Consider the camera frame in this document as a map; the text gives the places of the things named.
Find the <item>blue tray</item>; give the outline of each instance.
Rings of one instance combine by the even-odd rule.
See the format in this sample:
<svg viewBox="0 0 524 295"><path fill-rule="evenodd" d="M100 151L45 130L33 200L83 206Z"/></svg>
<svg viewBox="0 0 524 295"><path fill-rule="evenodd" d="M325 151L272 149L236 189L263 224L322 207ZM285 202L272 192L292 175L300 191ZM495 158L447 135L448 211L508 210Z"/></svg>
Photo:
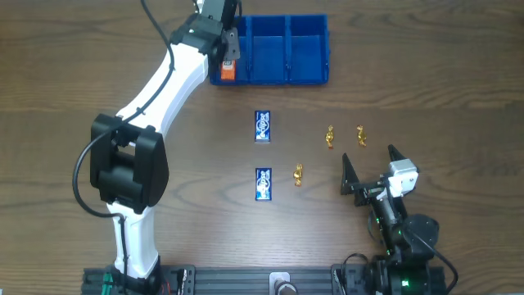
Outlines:
<svg viewBox="0 0 524 295"><path fill-rule="evenodd" d="M325 84L329 80L326 15L243 16L235 81L210 75L214 85Z"/></svg>

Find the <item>gold candy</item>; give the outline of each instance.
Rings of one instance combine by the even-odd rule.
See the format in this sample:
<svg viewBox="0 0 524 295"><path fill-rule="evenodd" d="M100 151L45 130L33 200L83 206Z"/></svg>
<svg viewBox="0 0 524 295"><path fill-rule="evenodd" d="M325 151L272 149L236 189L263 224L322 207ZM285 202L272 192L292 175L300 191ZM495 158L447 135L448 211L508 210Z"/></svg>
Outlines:
<svg viewBox="0 0 524 295"><path fill-rule="evenodd" d="M329 127L327 128L327 133L326 133L326 142L327 142L327 147L329 149L333 149L333 145L331 144L333 139L335 139L335 134L333 133L333 126L329 125Z"/></svg>
<svg viewBox="0 0 524 295"><path fill-rule="evenodd" d="M295 186L302 186L302 164L296 165L296 170L293 173L293 177L295 178Z"/></svg>
<svg viewBox="0 0 524 295"><path fill-rule="evenodd" d="M364 127L362 125L357 126L357 130L359 131L359 144L363 147L366 147L366 133L364 132Z"/></svg>

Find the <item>blue candy wrapper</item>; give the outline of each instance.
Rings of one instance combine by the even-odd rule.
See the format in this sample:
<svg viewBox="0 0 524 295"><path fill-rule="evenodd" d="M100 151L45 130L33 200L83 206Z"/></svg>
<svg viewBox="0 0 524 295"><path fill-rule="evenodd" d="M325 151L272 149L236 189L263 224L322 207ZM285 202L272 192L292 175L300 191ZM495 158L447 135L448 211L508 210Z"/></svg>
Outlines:
<svg viewBox="0 0 524 295"><path fill-rule="evenodd" d="M256 168L255 201L271 201L271 168Z"/></svg>
<svg viewBox="0 0 524 295"><path fill-rule="evenodd" d="M255 142L269 143L271 141L270 111L255 111Z"/></svg>

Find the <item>wooden tabletop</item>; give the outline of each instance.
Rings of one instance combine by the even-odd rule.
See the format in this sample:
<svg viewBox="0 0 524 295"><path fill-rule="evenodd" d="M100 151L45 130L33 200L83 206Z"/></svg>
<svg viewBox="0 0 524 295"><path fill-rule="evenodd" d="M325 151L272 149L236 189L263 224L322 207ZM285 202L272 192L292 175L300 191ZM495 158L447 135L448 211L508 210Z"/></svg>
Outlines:
<svg viewBox="0 0 524 295"><path fill-rule="evenodd" d="M192 12L189 0L150 5L168 33ZM436 248L460 274L454 293L524 290L522 2L245 0L244 13L328 14L330 80L205 82L191 95L166 139L170 178L155 225L163 263L330 266L352 252L383 254L368 208L339 193L341 156L374 180L393 143L422 171L404 203L440 222ZM96 115L133 99L164 55L139 1L0 2L4 294L77 294L83 268L115 259L111 222L80 208L71 174ZM270 145L253 143L259 109L272 111ZM273 168L272 202L254 200L259 166ZM88 165L80 182L104 210Z"/></svg>

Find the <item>wooden table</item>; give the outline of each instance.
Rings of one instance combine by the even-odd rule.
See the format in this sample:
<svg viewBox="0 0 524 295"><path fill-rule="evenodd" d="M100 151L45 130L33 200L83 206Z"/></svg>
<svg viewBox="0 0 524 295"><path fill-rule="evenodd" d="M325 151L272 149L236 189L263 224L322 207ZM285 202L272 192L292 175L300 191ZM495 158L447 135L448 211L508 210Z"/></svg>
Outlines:
<svg viewBox="0 0 524 295"><path fill-rule="evenodd" d="M150 2L167 32L192 11L189 0ZM341 155L372 180L393 143L422 170L404 202L440 222L437 249L460 274L455 293L524 290L522 2L246 0L244 13L327 13L330 80L204 83L193 93L166 140L170 181L156 217L165 264L329 266L383 253L368 236L368 209L339 194ZM1 1L4 294L79 293L84 267L115 259L111 222L78 206L71 173L95 116L134 98L164 54L138 1ZM270 145L253 144L259 109L273 112ZM302 188L291 177L297 162ZM273 167L272 202L254 201L258 166ZM80 182L103 210L88 166Z"/></svg>

